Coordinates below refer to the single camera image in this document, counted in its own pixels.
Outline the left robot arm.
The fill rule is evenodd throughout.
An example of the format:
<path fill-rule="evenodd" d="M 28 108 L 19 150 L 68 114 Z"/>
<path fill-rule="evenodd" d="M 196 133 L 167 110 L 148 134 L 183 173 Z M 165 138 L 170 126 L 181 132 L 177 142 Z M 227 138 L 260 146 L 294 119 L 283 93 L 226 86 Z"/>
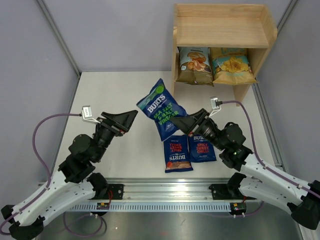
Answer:
<path fill-rule="evenodd" d="M 1 231 L 1 235 L 33 240 L 52 220 L 78 203 L 111 196 L 106 178 L 94 172 L 95 164 L 101 161 L 113 138 L 129 132 L 137 114 L 137 110 L 102 112 L 99 118 L 93 118 L 90 106 L 82 107 L 76 116 L 95 125 L 93 135 L 77 135 L 68 148 L 70 154 L 54 173 L 42 162 L 46 183 L 21 203 L 1 209 L 4 221 L 0 226 L 10 224 L 8 232 Z"/>

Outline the blue upside-down Burts chilli bag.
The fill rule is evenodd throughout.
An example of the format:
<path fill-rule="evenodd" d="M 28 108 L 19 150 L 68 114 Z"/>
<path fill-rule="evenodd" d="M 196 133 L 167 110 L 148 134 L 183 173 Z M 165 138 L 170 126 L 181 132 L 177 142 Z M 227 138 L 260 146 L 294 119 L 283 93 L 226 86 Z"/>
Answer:
<path fill-rule="evenodd" d="M 172 135 L 163 142 L 165 173 L 193 171 L 187 135 Z"/>

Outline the blue sea salt vinegar bag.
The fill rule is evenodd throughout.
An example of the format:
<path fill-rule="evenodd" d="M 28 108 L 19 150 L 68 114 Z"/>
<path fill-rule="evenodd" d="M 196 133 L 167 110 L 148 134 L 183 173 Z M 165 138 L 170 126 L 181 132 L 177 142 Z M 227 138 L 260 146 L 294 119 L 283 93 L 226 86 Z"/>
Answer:
<path fill-rule="evenodd" d="M 137 102 L 136 106 L 155 122 L 162 142 L 178 130 L 170 119 L 188 115 L 187 111 L 167 90 L 161 78 L 155 83 L 149 94 Z"/>

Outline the large kettle cooked chips bag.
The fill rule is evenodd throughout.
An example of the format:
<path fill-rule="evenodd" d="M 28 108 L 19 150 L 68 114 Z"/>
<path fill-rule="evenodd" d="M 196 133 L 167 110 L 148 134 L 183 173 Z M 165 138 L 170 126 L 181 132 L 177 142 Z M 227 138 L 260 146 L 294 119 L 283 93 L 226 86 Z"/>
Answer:
<path fill-rule="evenodd" d="M 231 86 L 256 82 L 246 48 L 211 47 L 213 82 Z"/>

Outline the olive light-blue chips bag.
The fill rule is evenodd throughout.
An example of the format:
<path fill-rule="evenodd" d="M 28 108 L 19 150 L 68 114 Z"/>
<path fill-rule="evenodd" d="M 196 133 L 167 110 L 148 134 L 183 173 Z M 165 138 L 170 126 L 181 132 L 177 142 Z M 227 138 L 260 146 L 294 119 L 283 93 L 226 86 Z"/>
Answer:
<path fill-rule="evenodd" d="M 176 82 L 213 87 L 213 73 L 208 47 L 179 46 L 179 68 Z"/>

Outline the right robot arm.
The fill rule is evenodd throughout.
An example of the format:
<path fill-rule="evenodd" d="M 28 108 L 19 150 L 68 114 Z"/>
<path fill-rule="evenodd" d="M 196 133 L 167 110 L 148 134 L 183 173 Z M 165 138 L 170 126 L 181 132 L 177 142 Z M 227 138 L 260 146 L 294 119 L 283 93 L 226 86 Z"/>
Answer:
<path fill-rule="evenodd" d="M 256 150 L 244 146 L 246 140 L 238 124 L 228 122 L 223 129 L 205 110 L 170 121 L 188 136 L 200 135 L 221 151 L 222 162 L 238 173 L 227 185 L 232 198 L 241 195 L 274 205 L 310 230 L 320 223 L 320 182 L 307 182 L 262 160 Z"/>

